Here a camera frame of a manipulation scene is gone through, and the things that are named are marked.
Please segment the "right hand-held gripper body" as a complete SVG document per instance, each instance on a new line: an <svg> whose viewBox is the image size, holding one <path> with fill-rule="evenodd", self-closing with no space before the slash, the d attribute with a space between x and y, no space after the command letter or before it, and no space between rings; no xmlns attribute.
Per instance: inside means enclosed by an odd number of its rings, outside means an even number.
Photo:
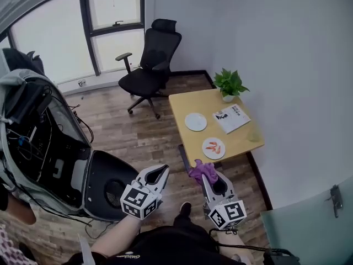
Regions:
<svg viewBox="0 0 353 265"><path fill-rule="evenodd" d="M213 222L219 230L225 230L237 226L247 217L245 206L242 200L235 195L210 206L205 209L205 219Z"/></svg>

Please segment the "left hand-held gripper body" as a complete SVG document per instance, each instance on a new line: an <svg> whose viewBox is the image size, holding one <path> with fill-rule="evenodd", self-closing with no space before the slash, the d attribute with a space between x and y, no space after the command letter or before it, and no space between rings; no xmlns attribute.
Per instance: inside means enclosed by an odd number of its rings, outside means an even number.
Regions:
<svg viewBox="0 0 353 265"><path fill-rule="evenodd" d="M134 218L144 220L158 209L162 195L150 190L137 180L128 184L120 198L122 211Z"/></svg>

